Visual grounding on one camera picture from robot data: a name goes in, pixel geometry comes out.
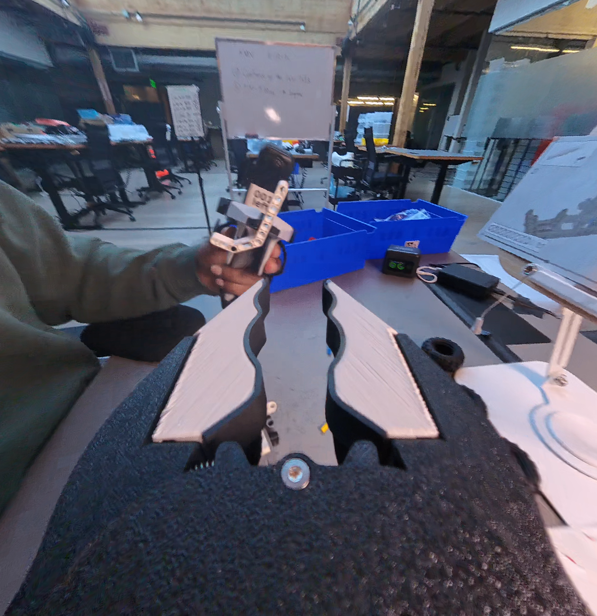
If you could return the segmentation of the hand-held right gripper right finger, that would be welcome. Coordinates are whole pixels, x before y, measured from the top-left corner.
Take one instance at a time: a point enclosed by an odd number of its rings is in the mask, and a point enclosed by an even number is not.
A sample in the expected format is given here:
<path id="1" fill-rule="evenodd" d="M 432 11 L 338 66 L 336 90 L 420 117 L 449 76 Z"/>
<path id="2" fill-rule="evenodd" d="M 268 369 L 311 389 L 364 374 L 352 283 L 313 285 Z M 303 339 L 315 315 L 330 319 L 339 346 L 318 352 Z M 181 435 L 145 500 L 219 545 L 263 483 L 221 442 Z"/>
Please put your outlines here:
<path id="1" fill-rule="evenodd" d="M 335 439 L 437 439 L 439 430 L 397 331 L 331 280 L 323 282 L 326 422 Z"/>

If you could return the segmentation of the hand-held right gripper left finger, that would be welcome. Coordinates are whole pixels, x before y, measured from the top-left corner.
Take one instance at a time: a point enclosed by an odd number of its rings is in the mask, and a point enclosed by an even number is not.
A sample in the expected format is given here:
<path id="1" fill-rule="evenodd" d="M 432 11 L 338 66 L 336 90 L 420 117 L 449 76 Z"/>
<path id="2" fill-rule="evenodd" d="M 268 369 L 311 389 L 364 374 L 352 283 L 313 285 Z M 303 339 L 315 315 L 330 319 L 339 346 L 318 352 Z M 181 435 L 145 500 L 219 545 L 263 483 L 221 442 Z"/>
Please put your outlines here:
<path id="1" fill-rule="evenodd" d="M 219 312 L 195 335 L 179 375 L 153 429 L 154 443 L 249 443 L 260 428 L 238 427 L 241 407 L 256 394 L 258 367 L 249 327 L 264 317 L 260 280 Z"/>

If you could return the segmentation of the white bent beam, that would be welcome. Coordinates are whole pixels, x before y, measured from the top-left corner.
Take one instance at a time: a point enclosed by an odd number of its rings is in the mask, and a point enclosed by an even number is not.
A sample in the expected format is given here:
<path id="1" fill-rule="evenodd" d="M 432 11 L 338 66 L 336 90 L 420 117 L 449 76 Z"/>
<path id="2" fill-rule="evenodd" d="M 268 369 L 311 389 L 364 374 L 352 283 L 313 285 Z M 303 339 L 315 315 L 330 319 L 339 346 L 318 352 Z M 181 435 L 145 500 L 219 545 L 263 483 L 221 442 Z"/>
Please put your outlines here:
<path id="1" fill-rule="evenodd" d="M 279 181 L 274 192 L 268 191 L 256 184 L 251 184 L 244 204 L 260 209 L 260 226 L 245 227 L 241 224 L 233 224 L 232 221 L 228 221 L 226 218 L 229 225 L 235 227 L 235 235 L 230 237 L 222 232 L 213 232 L 210 236 L 210 244 L 231 254 L 241 254 L 263 248 L 269 241 L 278 242 L 279 240 L 271 237 L 271 224 L 274 218 L 279 218 L 279 212 L 286 200 L 287 193 L 287 181 Z M 226 209 L 230 201 L 234 200 L 221 198 L 217 206 L 217 212 L 226 217 Z"/>

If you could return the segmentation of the brick truck chassis model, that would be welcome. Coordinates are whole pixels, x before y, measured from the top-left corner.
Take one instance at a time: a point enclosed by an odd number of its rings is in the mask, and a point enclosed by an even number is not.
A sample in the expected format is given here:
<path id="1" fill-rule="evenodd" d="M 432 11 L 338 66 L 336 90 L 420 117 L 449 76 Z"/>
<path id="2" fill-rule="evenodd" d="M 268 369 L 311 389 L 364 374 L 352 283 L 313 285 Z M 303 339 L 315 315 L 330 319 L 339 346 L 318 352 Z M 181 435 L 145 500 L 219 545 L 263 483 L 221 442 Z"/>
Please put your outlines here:
<path id="1" fill-rule="evenodd" d="M 266 422 L 261 431 L 261 456 L 264 457 L 279 445 L 279 434 L 275 430 L 273 415 L 277 411 L 277 404 L 269 401 L 266 404 Z"/>

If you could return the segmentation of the instruction booklet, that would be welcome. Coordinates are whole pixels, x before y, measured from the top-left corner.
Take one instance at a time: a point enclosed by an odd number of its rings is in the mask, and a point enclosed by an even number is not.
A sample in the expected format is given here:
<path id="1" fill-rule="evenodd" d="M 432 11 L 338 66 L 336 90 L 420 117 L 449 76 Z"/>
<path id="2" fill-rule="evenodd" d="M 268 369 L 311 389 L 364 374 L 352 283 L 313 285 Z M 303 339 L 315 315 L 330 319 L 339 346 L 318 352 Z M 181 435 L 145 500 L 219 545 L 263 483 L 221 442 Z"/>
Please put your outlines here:
<path id="1" fill-rule="evenodd" d="M 597 136 L 553 140 L 478 236 L 597 294 Z"/>

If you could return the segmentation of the person's left forearm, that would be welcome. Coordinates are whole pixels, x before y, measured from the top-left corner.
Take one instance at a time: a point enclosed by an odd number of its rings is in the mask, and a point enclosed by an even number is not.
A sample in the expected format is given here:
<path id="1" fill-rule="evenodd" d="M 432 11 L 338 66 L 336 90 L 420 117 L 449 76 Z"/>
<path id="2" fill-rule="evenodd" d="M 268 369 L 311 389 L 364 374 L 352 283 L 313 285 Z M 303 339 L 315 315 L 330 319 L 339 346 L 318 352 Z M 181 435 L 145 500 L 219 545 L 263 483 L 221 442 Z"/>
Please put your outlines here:
<path id="1" fill-rule="evenodd" d="M 65 236 L 41 257 L 28 294 L 38 314 L 53 325 L 131 319 L 211 296 L 200 258 L 200 247 L 181 243 L 145 251 Z"/>

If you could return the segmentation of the person's left hand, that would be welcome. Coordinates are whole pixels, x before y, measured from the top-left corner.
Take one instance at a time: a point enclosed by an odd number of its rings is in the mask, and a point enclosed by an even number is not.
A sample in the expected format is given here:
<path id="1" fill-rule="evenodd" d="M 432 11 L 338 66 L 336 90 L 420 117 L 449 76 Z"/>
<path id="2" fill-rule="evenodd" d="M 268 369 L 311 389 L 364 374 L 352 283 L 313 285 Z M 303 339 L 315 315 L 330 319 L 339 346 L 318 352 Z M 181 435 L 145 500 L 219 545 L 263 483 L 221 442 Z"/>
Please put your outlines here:
<path id="1" fill-rule="evenodd" d="M 275 246 L 268 258 L 262 275 L 247 267 L 232 268 L 227 264 L 227 253 L 210 242 L 202 242 L 195 255 L 195 268 L 198 281 L 213 295 L 226 293 L 241 296 L 264 275 L 276 274 L 281 267 L 280 247 Z"/>

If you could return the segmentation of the black floor stand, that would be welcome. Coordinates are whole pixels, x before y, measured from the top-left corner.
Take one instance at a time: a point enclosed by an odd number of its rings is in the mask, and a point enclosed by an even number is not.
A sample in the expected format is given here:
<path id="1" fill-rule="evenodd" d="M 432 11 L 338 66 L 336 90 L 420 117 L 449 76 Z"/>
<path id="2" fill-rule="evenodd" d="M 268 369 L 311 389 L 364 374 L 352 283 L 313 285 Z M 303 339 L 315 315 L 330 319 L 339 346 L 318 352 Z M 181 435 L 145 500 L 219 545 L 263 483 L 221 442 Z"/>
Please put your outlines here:
<path id="1" fill-rule="evenodd" d="M 197 174 L 197 180 L 200 190 L 200 196 L 203 205 L 203 212 L 205 215 L 205 221 L 207 224 L 207 231 L 209 236 L 212 234 L 212 226 L 210 221 L 210 213 L 209 207 L 207 204 L 207 197 L 205 195 L 205 187 L 202 178 L 202 171 L 205 171 L 208 168 L 208 158 L 207 158 L 207 150 L 205 139 L 203 137 L 198 137 L 193 140 L 193 158 L 192 162 L 194 164 L 195 172 Z"/>

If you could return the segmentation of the black toy tire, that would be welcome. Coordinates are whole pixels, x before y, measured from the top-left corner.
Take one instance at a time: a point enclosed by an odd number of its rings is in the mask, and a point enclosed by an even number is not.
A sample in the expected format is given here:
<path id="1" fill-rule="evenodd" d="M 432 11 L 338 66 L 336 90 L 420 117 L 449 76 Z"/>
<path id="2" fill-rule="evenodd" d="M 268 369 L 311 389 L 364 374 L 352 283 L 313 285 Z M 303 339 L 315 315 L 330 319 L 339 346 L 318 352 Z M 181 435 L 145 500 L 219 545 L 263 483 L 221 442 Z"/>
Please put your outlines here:
<path id="1" fill-rule="evenodd" d="M 452 376 L 464 365 L 465 353 L 463 349 L 449 339 L 441 337 L 428 338 L 422 343 L 421 349 L 442 370 Z"/>

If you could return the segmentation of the white flip chart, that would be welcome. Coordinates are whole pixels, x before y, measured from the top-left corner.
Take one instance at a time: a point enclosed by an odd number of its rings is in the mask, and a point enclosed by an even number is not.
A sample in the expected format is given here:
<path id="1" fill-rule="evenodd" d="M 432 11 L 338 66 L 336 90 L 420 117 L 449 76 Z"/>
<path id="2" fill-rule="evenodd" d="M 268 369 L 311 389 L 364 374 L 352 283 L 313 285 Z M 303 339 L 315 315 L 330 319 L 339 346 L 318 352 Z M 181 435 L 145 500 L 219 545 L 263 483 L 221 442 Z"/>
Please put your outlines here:
<path id="1" fill-rule="evenodd" d="M 205 137 L 198 86 L 167 86 L 173 128 L 179 141 Z"/>

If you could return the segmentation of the stack of clear bins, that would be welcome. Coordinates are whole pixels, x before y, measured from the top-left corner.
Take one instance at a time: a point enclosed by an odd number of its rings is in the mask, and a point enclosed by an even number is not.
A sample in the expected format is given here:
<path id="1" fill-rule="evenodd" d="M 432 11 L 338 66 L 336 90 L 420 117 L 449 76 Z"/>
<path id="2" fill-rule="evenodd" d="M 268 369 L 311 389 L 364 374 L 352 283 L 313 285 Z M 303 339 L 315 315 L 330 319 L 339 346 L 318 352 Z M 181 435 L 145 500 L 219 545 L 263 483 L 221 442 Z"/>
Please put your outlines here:
<path id="1" fill-rule="evenodd" d="M 361 113 L 357 120 L 355 143 L 365 145 L 365 131 L 371 129 L 373 141 L 376 146 L 387 145 L 391 130 L 393 112 L 375 111 Z"/>

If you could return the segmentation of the black device green display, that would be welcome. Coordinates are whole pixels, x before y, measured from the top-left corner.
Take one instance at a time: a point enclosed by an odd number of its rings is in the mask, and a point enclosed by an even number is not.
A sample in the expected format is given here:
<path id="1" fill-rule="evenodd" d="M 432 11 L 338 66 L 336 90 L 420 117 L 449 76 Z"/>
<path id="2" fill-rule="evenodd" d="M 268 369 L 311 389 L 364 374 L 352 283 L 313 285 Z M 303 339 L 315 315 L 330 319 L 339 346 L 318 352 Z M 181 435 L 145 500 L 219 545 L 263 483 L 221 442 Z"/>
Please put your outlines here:
<path id="1" fill-rule="evenodd" d="M 391 244 L 382 262 L 381 272 L 402 278 L 415 278 L 422 253 L 419 248 Z"/>

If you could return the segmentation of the white book stand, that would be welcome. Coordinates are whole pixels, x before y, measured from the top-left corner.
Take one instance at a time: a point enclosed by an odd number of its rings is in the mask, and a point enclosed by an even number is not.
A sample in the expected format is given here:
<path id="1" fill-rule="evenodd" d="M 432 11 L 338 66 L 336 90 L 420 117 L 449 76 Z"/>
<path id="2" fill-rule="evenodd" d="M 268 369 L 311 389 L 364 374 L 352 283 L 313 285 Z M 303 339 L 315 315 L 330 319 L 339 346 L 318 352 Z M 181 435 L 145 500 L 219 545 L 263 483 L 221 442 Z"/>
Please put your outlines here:
<path id="1" fill-rule="evenodd" d="M 566 369 L 583 319 L 597 325 L 597 296 L 543 265 L 528 264 L 523 276 L 562 307 L 549 361 L 463 368 L 456 381 L 481 396 L 497 432 L 528 454 L 564 523 L 597 532 L 597 392 Z"/>

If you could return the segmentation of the black power adapter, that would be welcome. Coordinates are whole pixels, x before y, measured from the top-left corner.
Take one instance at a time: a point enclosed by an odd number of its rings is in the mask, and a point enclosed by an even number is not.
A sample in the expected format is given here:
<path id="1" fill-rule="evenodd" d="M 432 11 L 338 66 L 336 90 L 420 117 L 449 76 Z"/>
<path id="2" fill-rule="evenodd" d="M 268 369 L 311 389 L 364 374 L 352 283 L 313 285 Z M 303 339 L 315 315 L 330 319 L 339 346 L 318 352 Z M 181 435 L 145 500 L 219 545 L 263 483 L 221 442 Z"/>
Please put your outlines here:
<path id="1" fill-rule="evenodd" d="M 500 279 L 466 264 L 448 264 L 439 270 L 436 282 L 457 293 L 483 301 L 498 288 Z"/>

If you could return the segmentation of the dark standing table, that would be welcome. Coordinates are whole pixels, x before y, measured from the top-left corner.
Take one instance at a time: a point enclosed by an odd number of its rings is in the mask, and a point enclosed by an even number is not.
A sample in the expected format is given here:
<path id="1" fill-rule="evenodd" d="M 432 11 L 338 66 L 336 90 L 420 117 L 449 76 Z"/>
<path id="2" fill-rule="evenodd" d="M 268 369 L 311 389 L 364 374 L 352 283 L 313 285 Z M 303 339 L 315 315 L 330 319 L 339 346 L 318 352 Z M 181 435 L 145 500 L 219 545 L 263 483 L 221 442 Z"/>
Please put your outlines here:
<path id="1" fill-rule="evenodd" d="M 382 146 L 380 150 L 386 155 L 391 155 L 401 160 L 402 175 L 397 197 L 399 199 L 405 198 L 412 169 L 424 168 L 427 164 L 433 164 L 438 167 L 439 171 L 430 198 L 430 202 L 433 204 L 439 204 L 449 167 L 466 163 L 480 163 L 483 160 L 483 157 L 479 155 L 466 155 L 444 150 L 415 150 L 392 147 L 389 145 Z"/>

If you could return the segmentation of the person's green sweatshirt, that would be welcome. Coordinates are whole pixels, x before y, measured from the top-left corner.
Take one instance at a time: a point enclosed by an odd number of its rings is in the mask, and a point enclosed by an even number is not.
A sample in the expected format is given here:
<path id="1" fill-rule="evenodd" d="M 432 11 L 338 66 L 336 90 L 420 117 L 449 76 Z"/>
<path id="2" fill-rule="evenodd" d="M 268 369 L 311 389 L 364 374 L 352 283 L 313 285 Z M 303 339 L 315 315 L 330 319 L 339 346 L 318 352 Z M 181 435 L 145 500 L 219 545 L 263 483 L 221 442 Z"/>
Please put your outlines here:
<path id="1" fill-rule="evenodd" d="M 67 237 L 0 180 L 0 517 L 99 371 L 92 351 L 55 326 L 90 321 L 71 301 L 100 247 L 95 238 Z"/>

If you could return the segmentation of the cluttered wooden work table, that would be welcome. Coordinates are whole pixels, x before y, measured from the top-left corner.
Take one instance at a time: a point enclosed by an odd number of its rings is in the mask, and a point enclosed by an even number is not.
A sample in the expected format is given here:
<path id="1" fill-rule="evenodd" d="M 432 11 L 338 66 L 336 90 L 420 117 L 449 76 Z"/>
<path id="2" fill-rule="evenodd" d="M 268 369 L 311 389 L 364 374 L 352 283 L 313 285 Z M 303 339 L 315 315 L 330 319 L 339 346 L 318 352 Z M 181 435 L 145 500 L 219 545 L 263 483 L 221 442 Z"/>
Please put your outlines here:
<path id="1" fill-rule="evenodd" d="M 115 166 L 122 179 L 119 162 L 124 153 L 120 148 L 145 153 L 152 138 L 143 125 L 134 123 L 128 115 L 104 115 L 94 110 L 82 110 L 79 116 L 80 127 L 50 119 L 28 124 L 0 124 L 0 165 L 15 181 L 18 180 L 16 167 L 35 174 L 64 230 L 97 230 L 100 228 L 94 225 L 93 213 L 87 207 L 81 186 L 82 173 L 88 173 L 83 164 L 87 137 L 81 124 L 103 122 L 108 126 Z M 129 201 L 132 210 L 144 204 L 143 201 Z"/>

